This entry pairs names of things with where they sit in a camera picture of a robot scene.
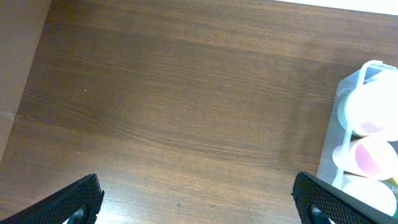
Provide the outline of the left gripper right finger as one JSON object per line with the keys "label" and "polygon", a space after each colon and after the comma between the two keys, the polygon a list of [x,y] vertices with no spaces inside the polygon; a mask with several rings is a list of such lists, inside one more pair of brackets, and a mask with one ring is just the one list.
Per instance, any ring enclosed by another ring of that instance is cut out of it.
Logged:
{"label": "left gripper right finger", "polygon": [[304,224],[397,224],[397,220],[308,172],[296,175],[292,189],[295,206]]}

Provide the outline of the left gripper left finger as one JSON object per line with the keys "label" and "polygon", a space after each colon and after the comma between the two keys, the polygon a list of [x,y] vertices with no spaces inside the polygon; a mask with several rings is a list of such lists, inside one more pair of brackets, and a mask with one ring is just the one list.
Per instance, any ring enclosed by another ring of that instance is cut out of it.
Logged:
{"label": "left gripper left finger", "polygon": [[88,174],[1,223],[89,223],[94,224],[104,191],[96,174]]}

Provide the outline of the white plastic cup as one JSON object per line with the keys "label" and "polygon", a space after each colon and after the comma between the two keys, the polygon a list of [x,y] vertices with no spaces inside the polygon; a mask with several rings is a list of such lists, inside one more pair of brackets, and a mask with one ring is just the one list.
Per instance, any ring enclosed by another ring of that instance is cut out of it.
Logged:
{"label": "white plastic cup", "polygon": [[393,216],[397,210],[393,191],[378,180],[343,174],[340,178],[335,177],[332,186],[389,216]]}

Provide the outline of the pink plastic cup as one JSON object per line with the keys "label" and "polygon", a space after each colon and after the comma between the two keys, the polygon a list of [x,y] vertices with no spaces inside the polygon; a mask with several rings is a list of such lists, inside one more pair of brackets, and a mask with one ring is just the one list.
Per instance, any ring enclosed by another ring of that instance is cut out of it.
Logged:
{"label": "pink plastic cup", "polygon": [[387,180],[397,175],[397,153],[387,142],[376,137],[365,137],[333,150],[337,168],[376,180]]}

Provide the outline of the pink plastic bowl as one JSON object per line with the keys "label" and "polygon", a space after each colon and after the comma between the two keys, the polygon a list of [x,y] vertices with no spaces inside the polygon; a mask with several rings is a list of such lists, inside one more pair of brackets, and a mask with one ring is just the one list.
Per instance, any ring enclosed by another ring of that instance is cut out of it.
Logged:
{"label": "pink plastic bowl", "polygon": [[358,137],[397,141],[397,72],[383,70],[349,95],[350,128]]}

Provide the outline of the clear plastic container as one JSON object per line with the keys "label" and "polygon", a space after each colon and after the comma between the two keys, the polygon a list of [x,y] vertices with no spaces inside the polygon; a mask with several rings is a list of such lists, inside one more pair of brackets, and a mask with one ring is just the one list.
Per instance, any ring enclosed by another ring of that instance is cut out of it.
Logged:
{"label": "clear plastic container", "polygon": [[[339,102],[347,95],[349,95],[355,88],[358,88],[366,83],[368,78],[378,74],[379,72],[396,71],[397,68],[391,65],[387,65],[379,60],[371,60],[366,62],[358,71],[342,79],[337,87],[335,100],[326,132],[325,143],[323,145],[322,156],[318,167],[317,177],[322,181],[332,185],[335,177],[342,177],[343,174],[352,174],[344,171],[343,169],[337,168],[332,159],[333,150],[342,145],[344,149],[347,149],[350,142],[362,139],[365,137],[358,137],[353,134],[352,128],[348,127],[344,130],[337,117],[337,108]],[[397,153],[397,141],[387,141]],[[397,199],[397,175],[387,180],[379,180],[383,184],[387,185],[394,193]],[[392,216],[397,219],[397,210]]]}

